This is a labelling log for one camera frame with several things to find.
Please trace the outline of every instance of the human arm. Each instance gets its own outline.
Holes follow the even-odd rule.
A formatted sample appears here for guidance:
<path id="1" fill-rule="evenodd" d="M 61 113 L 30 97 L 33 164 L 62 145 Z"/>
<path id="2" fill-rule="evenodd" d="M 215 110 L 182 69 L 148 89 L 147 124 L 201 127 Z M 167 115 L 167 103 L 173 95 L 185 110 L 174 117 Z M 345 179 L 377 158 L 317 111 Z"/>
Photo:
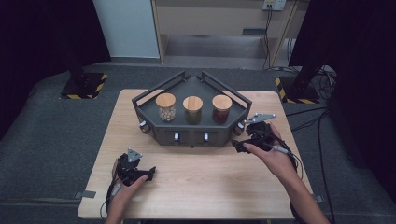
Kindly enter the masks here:
<path id="1" fill-rule="evenodd" d="M 270 123 L 270 126 L 274 135 L 280 138 L 280 133 L 276 127 L 272 123 Z M 273 149 L 267 152 L 251 144 L 244 144 L 244 147 L 261 159 L 271 173 L 279 179 L 297 214 L 306 223 L 330 223 L 314 201 L 304 182 L 295 172 L 288 155 Z"/>
<path id="2" fill-rule="evenodd" d="M 117 162 L 114 164 L 113 167 L 113 172 L 115 172 L 115 167 L 117 165 Z M 135 193 L 140 189 L 140 187 L 143 186 L 143 184 L 146 182 L 146 180 L 149 177 L 146 175 L 140 176 L 131 186 L 125 186 L 122 184 L 121 180 L 118 179 L 116 176 L 116 184 L 114 186 L 117 186 L 117 184 L 120 183 L 120 189 L 117 192 L 117 194 L 112 198 L 110 206 L 107 209 L 107 218 L 105 223 L 106 224 L 120 224 L 125 210 L 128 208 L 132 198 L 134 197 Z"/>

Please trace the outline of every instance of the person's right hand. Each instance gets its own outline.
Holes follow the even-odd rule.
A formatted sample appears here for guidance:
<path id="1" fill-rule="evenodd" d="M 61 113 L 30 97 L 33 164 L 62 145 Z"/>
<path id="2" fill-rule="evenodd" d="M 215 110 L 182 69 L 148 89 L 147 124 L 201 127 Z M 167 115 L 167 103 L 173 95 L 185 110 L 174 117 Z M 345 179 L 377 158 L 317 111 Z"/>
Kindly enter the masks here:
<path id="1" fill-rule="evenodd" d="M 270 123 L 270 127 L 273 131 L 273 134 L 281 139 L 279 131 L 272 123 Z M 274 149 L 271 149 L 267 152 L 248 143 L 245 143 L 244 147 L 252 154 L 260 158 L 271 171 L 271 173 L 280 180 L 296 175 L 288 155 Z"/>

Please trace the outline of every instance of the white wall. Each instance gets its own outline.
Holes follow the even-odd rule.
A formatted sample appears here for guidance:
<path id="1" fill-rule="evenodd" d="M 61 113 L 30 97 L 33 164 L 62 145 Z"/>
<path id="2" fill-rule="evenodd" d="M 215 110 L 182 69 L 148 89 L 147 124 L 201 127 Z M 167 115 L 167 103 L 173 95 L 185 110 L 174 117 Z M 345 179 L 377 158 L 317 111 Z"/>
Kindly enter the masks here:
<path id="1" fill-rule="evenodd" d="M 111 57 L 160 58 L 149 0 L 93 0 Z"/>

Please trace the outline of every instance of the gray carpet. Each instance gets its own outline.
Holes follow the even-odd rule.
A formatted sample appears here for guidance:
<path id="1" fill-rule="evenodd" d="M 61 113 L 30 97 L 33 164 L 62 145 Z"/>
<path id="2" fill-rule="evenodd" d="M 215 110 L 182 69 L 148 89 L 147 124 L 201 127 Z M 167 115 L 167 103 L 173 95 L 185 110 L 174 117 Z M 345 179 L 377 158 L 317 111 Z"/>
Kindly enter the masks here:
<path id="1" fill-rule="evenodd" d="M 107 124 L 123 89 L 147 89 L 184 70 L 201 74 L 203 69 L 147 66 L 92 65 L 86 72 L 108 75 L 93 100 L 61 100 L 59 94 L 68 73 L 37 83 L 25 107 L 0 142 L 1 223 L 103 223 L 78 217 L 78 203 L 47 204 L 4 199 L 72 199 L 84 190 L 101 146 Z M 275 78 L 286 72 L 241 69 L 205 69 L 239 91 L 277 91 Z M 283 104 L 286 114 L 325 106 Z M 289 116 L 293 129 L 318 117 L 323 110 Z M 320 207 L 330 217 L 330 207 L 320 171 L 318 123 L 294 132 L 305 170 L 316 195 L 325 198 Z M 349 161 L 331 117 L 321 122 L 323 162 L 336 223 L 396 223 L 396 205 L 369 170 Z M 293 223 L 272 220 L 272 223 Z"/>

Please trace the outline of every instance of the black and yellow hazard tape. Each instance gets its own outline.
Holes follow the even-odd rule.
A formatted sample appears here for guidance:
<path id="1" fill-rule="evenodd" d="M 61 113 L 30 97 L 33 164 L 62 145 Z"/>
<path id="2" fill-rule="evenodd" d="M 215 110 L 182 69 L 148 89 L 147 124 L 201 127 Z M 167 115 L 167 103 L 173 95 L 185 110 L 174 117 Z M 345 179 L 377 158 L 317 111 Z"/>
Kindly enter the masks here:
<path id="1" fill-rule="evenodd" d="M 105 85 L 105 81 L 107 79 L 107 75 L 103 74 L 100 81 L 97 83 L 96 91 L 92 94 L 79 94 L 79 93 L 70 93 L 70 94 L 61 94 L 60 99 L 94 99 L 99 95 L 99 92 L 102 90 Z"/>
<path id="2" fill-rule="evenodd" d="M 319 104 L 320 101 L 317 99 L 289 99 L 287 94 L 285 93 L 285 90 L 283 89 L 282 83 L 280 82 L 279 78 L 275 79 L 275 83 L 277 86 L 277 89 L 279 90 L 279 97 L 280 100 L 283 103 L 290 103 L 290 104 L 308 104 L 308 105 L 312 105 L 312 104 Z"/>

